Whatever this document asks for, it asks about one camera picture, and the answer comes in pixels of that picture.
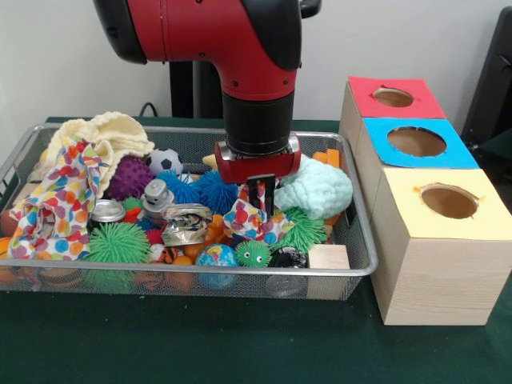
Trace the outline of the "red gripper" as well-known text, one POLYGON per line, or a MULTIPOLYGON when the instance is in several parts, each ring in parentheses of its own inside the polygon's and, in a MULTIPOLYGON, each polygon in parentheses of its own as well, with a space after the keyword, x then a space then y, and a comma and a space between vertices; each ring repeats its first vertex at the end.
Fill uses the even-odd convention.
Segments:
POLYGON ((275 178, 281 178, 298 171, 301 149, 298 138, 289 138, 285 151, 277 154, 247 157, 236 154, 226 141, 215 143, 215 161, 218 172, 225 183, 247 183, 249 203, 259 208, 258 180, 265 178, 265 208, 268 218, 274 214, 275 178))

